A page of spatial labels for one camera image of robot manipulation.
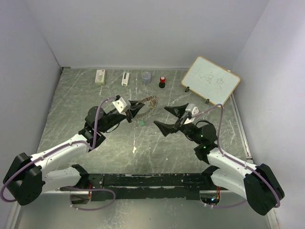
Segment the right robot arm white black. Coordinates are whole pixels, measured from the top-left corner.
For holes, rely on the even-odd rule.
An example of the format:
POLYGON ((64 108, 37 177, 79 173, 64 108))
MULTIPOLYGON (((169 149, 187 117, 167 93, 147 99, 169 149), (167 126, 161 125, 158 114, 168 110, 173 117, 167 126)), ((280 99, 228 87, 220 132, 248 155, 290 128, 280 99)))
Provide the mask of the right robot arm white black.
POLYGON ((209 174, 202 178, 206 189, 223 187, 243 197, 250 207, 260 215, 280 207, 285 194, 271 168, 266 164, 255 165, 236 158, 220 146, 220 131, 211 122, 194 120, 202 115, 195 104, 169 107, 165 110, 177 117, 174 124, 154 121, 164 136, 181 132, 195 142, 195 155, 209 165, 209 174))

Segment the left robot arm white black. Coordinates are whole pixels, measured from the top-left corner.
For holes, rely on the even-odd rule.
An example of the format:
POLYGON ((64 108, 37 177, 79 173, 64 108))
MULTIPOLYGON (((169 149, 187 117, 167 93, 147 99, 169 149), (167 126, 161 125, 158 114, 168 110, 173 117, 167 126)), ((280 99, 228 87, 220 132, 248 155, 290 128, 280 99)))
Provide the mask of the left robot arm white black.
POLYGON ((104 133, 123 120, 129 123, 144 107, 140 101, 110 97, 114 109, 105 112, 101 105, 92 107, 85 117, 84 127, 67 141, 31 156, 18 154, 3 179, 0 198, 4 202, 18 202, 21 206, 33 202, 40 194, 59 187, 75 187, 84 190, 88 187, 87 172, 80 166, 56 170, 60 164, 84 155, 106 139, 104 133))

